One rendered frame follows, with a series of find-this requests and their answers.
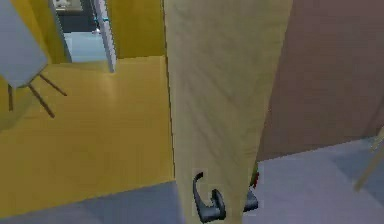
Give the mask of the beige wooden room door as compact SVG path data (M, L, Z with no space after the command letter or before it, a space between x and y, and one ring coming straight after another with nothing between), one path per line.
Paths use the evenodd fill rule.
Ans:
M218 190L242 224L293 0L164 0L175 180L185 224Z

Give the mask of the beige wooden leg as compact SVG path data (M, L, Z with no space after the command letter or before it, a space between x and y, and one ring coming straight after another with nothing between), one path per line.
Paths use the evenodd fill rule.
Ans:
M354 185L355 191L359 191L364 186L369 176L379 165L380 161L384 159L384 126L375 137L374 142L370 147L370 151L374 153L374 156L356 181Z

